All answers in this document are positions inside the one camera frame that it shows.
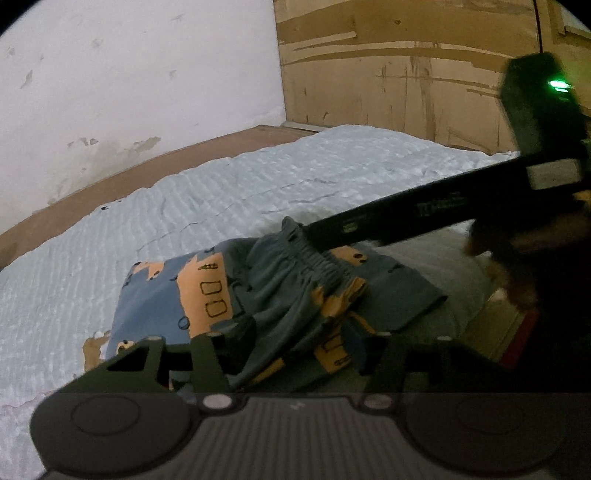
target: quilted mattress cover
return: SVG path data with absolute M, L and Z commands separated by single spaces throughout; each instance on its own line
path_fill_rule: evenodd
M 0 271 L 0 478 L 31 479 L 43 471 L 28 432 L 30 416 L 45 396 L 83 372 L 82 344 L 111 328 L 132 264 L 275 232 L 286 215 L 310 223 L 513 155 L 345 125 L 213 160 L 98 207 Z M 435 285 L 449 285 L 449 271 L 458 264 L 457 240 L 450 236 L 466 227 L 436 233 L 436 250 L 423 236 L 391 252 Z M 444 258 L 434 268 L 435 252 Z M 490 292 L 483 275 L 455 275 L 468 297 L 452 326 L 461 333 Z

